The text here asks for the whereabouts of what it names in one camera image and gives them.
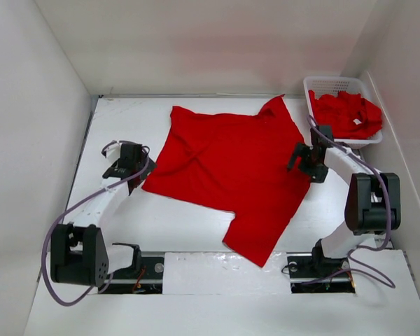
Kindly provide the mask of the red t-shirt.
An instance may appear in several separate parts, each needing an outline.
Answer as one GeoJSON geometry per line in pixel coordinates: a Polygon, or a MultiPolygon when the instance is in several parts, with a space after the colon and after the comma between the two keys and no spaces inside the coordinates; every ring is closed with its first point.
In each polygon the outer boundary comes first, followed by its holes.
{"type": "Polygon", "coordinates": [[[310,182],[288,161],[303,142],[282,97],[255,115],[174,106],[147,192],[234,214],[223,243],[263,267],[310,182]]]}

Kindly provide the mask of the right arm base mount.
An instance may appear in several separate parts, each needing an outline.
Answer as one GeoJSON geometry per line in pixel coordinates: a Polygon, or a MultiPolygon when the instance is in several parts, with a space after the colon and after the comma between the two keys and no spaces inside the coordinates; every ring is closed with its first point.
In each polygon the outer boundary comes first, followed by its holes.
{"type": "Polygon", "coordinates": [[[290,279],[292,294],[354,294],[356,290],[349,272],[332,276],[344,269],[349,269],[346,258],[317,263],[311,253],[287,253],[286,264],[281,272],[290,279]]]}

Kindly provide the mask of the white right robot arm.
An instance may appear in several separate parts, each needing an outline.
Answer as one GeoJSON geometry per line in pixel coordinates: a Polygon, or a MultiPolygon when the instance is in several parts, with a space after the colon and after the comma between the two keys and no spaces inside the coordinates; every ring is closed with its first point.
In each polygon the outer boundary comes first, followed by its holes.
{"type": "Polygon", "coordinates": [[[318,240],[309,266],[324,276],[356,249],[382,251],[391,231],[401,222],[400,179],[397,174],[380,172],[345,146],[334,142],[328,125],[311,126],[311,146],[298,143],[288,162],[308,175],[312,183],[325,181],[329,170],[349,185],[344,220],[330,235],[318,240]]]}

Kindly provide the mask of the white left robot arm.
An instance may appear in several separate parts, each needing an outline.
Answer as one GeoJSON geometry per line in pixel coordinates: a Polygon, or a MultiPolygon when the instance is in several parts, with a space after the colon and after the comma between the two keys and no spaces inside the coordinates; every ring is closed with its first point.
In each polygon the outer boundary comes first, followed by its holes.
{"type": "Polygon", "coordinates": [[[101,287],[114,272],[137,276],[142,268],[138,245],[105,238],[119,206],[154,170],[149,149],[113,141],[101,154],[112,161],[98,193],[81,202],[80,212],[55,226],[50,238],[50,277],[55,283],[101,287]]]}

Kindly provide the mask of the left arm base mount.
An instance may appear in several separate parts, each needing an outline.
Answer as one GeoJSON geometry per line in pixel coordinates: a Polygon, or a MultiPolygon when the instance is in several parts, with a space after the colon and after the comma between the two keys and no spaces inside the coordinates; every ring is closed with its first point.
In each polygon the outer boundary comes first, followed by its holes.
{"type": "Polygon", "coordinates": [[[108,276],[104,284],[98,287],[98,294],[162,294],[165,253],[142,252],[137,244],[118,243],[117,246],[132,249],[132,264],[116,270],[112,280],[108,276]]]}

